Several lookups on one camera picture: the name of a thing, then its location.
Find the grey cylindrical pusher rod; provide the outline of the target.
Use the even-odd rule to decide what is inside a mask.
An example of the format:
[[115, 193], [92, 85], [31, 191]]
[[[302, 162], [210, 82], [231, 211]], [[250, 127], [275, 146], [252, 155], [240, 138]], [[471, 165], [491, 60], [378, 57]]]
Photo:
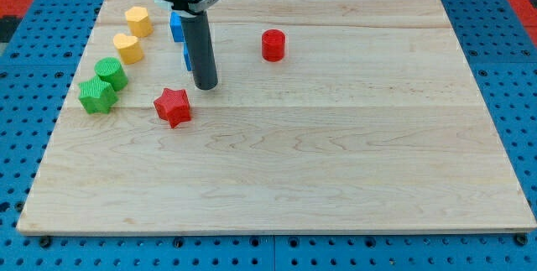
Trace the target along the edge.
[[181, 17], [180, 21], [195, 86], [203, 91], [211, 90], [218, 84], [218, 76], [207, 11]]

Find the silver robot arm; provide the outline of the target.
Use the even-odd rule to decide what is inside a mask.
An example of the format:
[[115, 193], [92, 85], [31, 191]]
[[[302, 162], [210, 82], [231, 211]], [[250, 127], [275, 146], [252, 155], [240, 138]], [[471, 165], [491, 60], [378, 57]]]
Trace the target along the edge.
[[218, 76], [207, 10], [219, 0], [161, 1], [180, 16], [195, 86], [204, 91], [216, 87]]

